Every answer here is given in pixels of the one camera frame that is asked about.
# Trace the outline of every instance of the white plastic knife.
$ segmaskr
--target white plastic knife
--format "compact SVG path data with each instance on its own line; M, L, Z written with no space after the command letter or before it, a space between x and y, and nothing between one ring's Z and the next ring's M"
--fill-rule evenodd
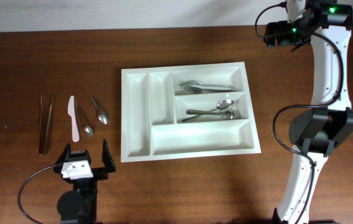
M74 96L70 97L70 101L68 101L68 115L71 117L71 129L72 129L72 141L79 141L79 132L77 126L77 120L75 119L75 103Z

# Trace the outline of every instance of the cutlery tray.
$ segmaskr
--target cutlery tray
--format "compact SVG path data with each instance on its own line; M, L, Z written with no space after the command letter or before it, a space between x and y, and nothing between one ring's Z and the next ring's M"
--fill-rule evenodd
M243 62L121 71L121 161L261 153ZM236 91L192 94L178 84L198 80ZM213 110L233 99L241 119L204 115L190 123L186 110Z

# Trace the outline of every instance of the brown table surface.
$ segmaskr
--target brown table surface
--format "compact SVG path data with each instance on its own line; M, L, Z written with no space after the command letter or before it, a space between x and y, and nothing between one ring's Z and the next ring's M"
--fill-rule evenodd
M98 221L108 223L228 223L271 218L283 197L292 155L274 139L271 122L283 106L309 103L313 90L311 46L267 49L249 27L84 30L0 34L0 223L29 223L17 191L35 171L53 164L66 143L88 149L102 166L107 139L117 171L98 183ZM261 154L151 162L120 162L121 69L245 62ZM353 32L348 55L353 104ZM55 92L47 155L38 155L39 97ZM95 95L110 122L101 124ZM95 135L72 142L67 103L74 95L95 125ZM281 115L289 122L302 110ZM72 186L44 172L26 186L22 204L43 223L59 223L58 198ZM310 207L311 220L353 223L353 134L329 158Z

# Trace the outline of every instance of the spoon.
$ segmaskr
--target spoon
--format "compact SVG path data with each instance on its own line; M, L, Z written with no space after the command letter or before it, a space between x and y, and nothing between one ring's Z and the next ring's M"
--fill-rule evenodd
M227 99L227 100L222 100L220 102L218 102L216 104L216 109L213 109L213 110L210 110L210 111L207 111L207 112L213 112L213 111L224 111L224 110L227 110L227 109L231 109L234 105L234 100L232 99ZM185 123L185 122L188 122L188 121L192 121L193 119L197 119L199 117L201 117L203 114L199 114L199 115L195 115L193 117L190 117L190 118L186 118L186 119L183 119L182 120L182 123Z
M99 103L97 102L97 100L92 95L90 95L90 98L92 99L93 105L95 105L95 108L98 111L99 120L103 124L107 124L108 123L107 114L100 108Z
M83 130L83 132L86 133L88 136L92 136L93 135L93 130L89 127L88 119L84 116L84 114L82 114L81 108L79 107L77 102L75 102L75 107L77 108L78 115L79 115L79 117L82 120L82 130Z
M223 112L208 112L208 111L201 111L201 110L187 110L187 114L202 114L202 115L219 115L221 118L229 120L229 119L240 119L241 114L238 110L231 110L227 109Z

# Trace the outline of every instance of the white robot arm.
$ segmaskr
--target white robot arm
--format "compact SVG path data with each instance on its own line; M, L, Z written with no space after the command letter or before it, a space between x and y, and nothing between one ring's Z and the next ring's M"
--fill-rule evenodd
M291 122L291 150L297 153L293 154L285 195L273 214L273 223L303 224L309 222L309 205L323 165L332 150L353 132L353 112L346 82L353 12L350 6L336 4L336 1L287 0L278 6L287 8L288 20L266 26L266 34L261 37L268 47L274 47L276 40L278 45L297 45L296 49L310 42L314 53L311 105L283 108L273 123L275 132L280 112L297 107L310 108Z

